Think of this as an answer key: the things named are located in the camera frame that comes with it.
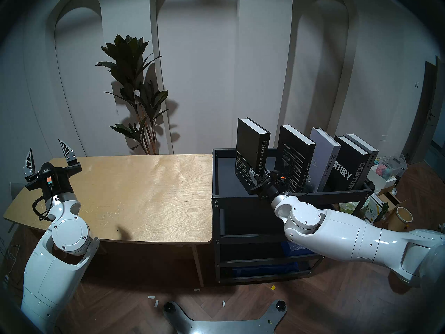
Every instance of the book cover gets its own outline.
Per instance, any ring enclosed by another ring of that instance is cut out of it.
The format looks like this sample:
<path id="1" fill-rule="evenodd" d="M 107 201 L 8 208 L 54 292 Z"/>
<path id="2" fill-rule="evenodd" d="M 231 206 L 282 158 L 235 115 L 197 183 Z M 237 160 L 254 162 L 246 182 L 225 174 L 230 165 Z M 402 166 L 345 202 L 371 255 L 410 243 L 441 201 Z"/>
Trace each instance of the book cover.
<path id="1" fill-rule="evenodd" d="M 305 186 L 314 153 L 315 142 L 290 125 L 280 127 L 275 170 L 291 181 L 291 192 L 301 192 Z"/>
<path id="2" fill-rule="evenodd" d="M 250 189 L 257 185 L 251 171 L 261 177 L 264 173 L 269 139 L 270 132 L 250 118 L 238 119 L 235 175 L 249 194 Z"/>
<path id="3" fill-rule="evenodd" d="M 333 192 L 353 190 L 369 159 L 369 153 L 344 136 L 336 136 L 341 147 L 326 185 Z"/>
<path id="4" fill-rule="evenodd" d="M 360 175 L 359 179 L 354 185 L 353 190 L 360 189 L 363 183 L 366 180 L 366 176 L 368 175 L 369 171 L 371 170 L 371 166 L 374 165 L 374 160 L 376 160 L 377 154 L 379 154 L 379 150 L 372 147 L 369 143 L 365 142 L 364 140 L 360 139 L 355 134 L 346 134 L 343 135 L 348 140 L 354 142 L 357 146 L 361 147 L 363 150 L 367 151 L 369 153 L 369 159 L 366 162 L 365 168 L 363 169 L 362 174 Z"/>
<path id="5" fill-rule="evenodd" d="M 322 192 L 341 145 L 320 128 L 312 128 L 310 139 L 315 142 L 315 150 L 309 168 L 307 185 L 312 192 Z"/>

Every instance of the table leg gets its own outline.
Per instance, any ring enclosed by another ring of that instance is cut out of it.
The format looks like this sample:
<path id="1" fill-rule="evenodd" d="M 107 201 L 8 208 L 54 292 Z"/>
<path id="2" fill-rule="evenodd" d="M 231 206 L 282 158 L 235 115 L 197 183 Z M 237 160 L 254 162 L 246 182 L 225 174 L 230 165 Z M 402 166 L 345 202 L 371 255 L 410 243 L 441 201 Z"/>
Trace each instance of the table leg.
<path id="1" fill-rule="evenodd" d="M 204 287 L 203 283 L 203 275 L 201 274 L 201 265 L 199 264 L 198 251 L 196 249 L 196 245 L 192 245 L 193 257 L 195 258 L 196 271 L 198 272 L 199 284 L 201 287 Z"/>

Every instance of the herringbone floor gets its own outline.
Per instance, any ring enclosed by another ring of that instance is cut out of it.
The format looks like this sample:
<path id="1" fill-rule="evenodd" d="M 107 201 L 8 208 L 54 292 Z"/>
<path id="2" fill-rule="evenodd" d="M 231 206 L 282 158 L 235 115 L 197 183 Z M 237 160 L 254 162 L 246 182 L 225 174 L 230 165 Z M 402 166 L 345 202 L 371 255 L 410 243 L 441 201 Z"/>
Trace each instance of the herringbone floor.
<path id="1" fill-rule="evenodd" d="M 434 229 L 444 221 L 445 184 L 425 163 L 410 165 L 397 188 L 397 197 L 407 200 L 414 216 L 410 228 Z M 21 228 L 14 237 L 13 243 L 22 245 L 10 281 L 17 303 L 23 270 L 39 236 Z M 216 287 L 209 245 L 199 250 L 209 286 L 194 291 L 199 283 L 187 259 L 190 248 L 101 244 L 108 254 L 95 256 L 59 317 L 64 334 L 173 334 L 161 311 L 166 301 L 177 302 L 194 320 L 221 321 L 259 318 L 277 298 L 286 301 L 288 312 L 276 333 L 392 333 L 418 319 L 426 304 L 420 289 L 407 289 L 388 269 L 371 264 L 325 259 L 310 278 Z"/>

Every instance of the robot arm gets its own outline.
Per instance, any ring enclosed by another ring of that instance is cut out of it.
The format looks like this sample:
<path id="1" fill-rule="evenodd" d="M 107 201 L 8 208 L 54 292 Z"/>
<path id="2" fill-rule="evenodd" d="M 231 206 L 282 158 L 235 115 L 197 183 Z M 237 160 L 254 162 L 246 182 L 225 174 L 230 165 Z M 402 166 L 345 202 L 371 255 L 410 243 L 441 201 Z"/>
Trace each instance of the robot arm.
<path id="1" fill-rule="evenodd" d="M 436 231 L 389 231 L 351 214 L 300 202 L 283 192 L 289 183 L 276 171 L 265 172 L 258 182 L 251 190 L 271 201 L 288 240 L 334 260 L 385 266 L 410 286 L 420 287 L 422 261 L 432 248 L 445 243 L 445 235 Z"/>
<path id="2" fill-rule="evenodd" d="M 43 333 L 53 332 L 58 315 L 73 297 L 99 247 L 99 239 L 90 238 L 90 228 L 78 215 L 80 202 L 69 183 L 69 177 L 82 168 L 74 151 L 59 142 L 66 168 L 46 162 L 35 173 L 31 150 L 24 167 L 28 190 L 41 188 L 43 192 L 47 214 L 37 212 L 39 219 L 52 221 L 25 267 L 21 305 L 22 312 Z M 67 264 L 52 254 L 54 244 L 68 254 L 84 256 L 77 265 Z"/>

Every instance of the table top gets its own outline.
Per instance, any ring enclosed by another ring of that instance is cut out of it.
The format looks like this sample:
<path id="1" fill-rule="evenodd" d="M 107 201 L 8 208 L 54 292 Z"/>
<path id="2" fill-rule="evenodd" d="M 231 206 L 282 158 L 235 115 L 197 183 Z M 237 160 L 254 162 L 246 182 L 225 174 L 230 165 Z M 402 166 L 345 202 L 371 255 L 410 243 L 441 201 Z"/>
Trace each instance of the table top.
<path id="1" fill-rule="evenodd" d="M 107 241 L 206 244 L 212 238 L 212 155 L 167 154 L 79 157 L 82 172 L 69 181 L 91 237 Z M 51 160 L 67 166 L 65 158 Z M 32 203 L 40 189 L 23 188 L 7 220 L 46 230 Z M 44 201 L 37 210 L 42 213 Z"/>

